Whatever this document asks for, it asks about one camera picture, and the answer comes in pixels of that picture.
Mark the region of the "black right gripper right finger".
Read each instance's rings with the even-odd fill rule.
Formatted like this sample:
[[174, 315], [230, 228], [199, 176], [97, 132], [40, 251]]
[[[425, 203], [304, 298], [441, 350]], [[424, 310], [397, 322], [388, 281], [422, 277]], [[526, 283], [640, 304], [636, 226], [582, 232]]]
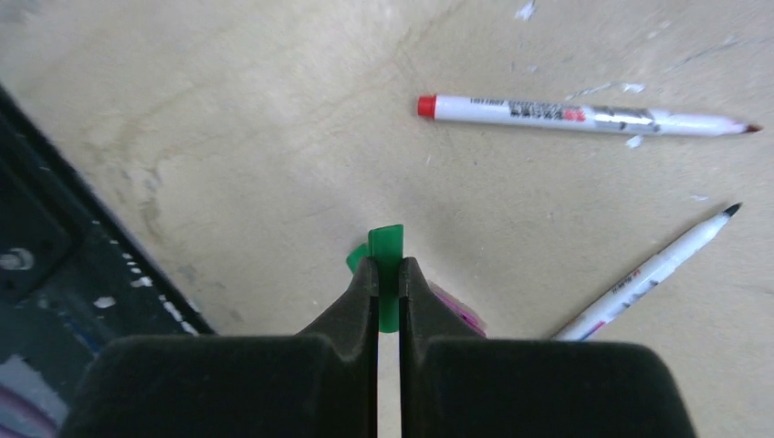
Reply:
[[670, 370], [617, 342], [489, 339], [398, 271], [405, 437], [692, 437]]

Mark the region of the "white pen green end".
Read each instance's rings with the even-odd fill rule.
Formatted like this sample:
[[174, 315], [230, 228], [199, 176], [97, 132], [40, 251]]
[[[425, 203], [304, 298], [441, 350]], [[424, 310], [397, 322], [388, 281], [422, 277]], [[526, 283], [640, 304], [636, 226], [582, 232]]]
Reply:
[[742, 207], [735, 203], [696, 224], [662, 251], [652, 255], [586, 307], [555, 335], [554, 340], [583, 341], [663, 283], [689, 258], [711, 242]]

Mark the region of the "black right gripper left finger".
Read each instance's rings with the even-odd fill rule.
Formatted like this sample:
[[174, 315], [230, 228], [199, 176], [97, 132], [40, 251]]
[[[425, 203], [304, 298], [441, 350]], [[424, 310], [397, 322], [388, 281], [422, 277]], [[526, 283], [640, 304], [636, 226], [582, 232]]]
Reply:
[[63, 437], [373, 437], [379, 278], [290, 336], [135, 336], [89, 366]]

